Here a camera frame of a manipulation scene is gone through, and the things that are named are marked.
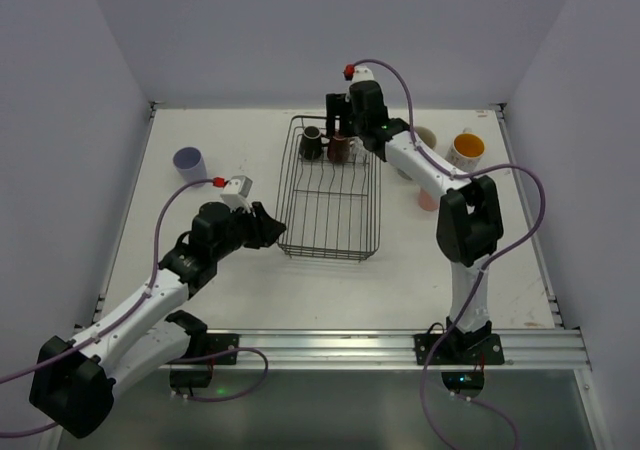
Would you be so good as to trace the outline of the brown ceramic mug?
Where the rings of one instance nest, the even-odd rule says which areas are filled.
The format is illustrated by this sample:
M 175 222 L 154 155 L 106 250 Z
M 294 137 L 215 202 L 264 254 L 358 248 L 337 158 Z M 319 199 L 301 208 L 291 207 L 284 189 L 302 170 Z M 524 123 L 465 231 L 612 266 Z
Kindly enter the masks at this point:
M 346 164 L 351 156 L 353 138 L 336 132 L 327 146 L 327 158 L 332 164 Z

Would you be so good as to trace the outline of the black ceramic mug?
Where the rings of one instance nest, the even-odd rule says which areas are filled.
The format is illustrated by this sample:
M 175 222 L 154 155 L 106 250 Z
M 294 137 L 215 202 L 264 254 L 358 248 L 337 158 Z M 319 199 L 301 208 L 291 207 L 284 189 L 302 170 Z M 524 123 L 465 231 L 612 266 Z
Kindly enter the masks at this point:
M 305 161 L 316 161 L 323 157 L 329 138 L 316 126 L 307 126 L 300 137 L 298 154 Z

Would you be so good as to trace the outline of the lavender plastic cup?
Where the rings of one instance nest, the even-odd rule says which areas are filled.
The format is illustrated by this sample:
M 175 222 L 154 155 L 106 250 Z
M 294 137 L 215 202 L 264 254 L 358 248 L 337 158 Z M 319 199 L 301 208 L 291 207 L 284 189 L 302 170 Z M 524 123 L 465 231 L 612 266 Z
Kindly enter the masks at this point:
M 199 149 L 184 147 L 175 152 L 172 163 L 185 183 L 193 183 L 207 178 L 204 158 Z

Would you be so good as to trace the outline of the white floral mug orange inside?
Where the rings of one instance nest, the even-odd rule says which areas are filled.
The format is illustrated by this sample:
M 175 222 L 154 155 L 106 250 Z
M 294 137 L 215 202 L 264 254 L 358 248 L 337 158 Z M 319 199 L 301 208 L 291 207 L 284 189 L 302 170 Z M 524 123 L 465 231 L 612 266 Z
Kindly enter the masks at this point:
M 470 173 L 476 170 L 484 153 L 484 141 L 470 128 L 465 128 L 453 138 L 445 160 L 460 171 Z

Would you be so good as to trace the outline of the pink plastic cup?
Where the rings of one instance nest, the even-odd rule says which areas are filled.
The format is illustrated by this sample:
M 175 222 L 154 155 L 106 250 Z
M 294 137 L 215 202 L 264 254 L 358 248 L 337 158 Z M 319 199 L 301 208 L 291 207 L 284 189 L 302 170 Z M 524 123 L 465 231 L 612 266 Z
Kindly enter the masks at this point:
M 439 209 L 439 200 L 432 197 L 423 188 L 419 190 L 417 202 L 419 207 L 424 211 L 432 212 Z

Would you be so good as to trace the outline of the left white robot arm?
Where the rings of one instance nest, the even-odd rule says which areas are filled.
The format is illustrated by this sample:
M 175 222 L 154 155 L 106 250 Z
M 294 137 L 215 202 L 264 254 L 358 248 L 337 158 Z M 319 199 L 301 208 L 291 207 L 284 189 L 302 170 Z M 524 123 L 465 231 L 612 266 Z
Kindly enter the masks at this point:
M 213 347 L 207 325 L 181 307 L 216 276 L 222 259 L 240 248 L 268 248 L 285 230 L 259 202 L 235 210 L 222 202 L 202 205 L 149 281 L 73 339 L 53 337 L 41 347 L 30 403 L 81 439 L 157 368 L 222 363 L 239 352 L 238 344 Z

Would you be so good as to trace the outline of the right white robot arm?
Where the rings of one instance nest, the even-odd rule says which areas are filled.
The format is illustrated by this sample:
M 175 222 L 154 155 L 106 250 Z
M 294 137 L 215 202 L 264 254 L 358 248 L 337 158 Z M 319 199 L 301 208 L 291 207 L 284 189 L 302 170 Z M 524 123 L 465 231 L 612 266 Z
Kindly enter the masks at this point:
M 439 200 L 436 241 L 451 263 L 452 303 L 435 354 L 460 357 L 491 336 L 488 258 L 504 235 L 497 187 L 489 177 L 469 177 L 426 146 L 414 127 L 392 118 L 374 80 L 325 96 L 329 136 L 357 137 L 380 160 L 409 175 Z

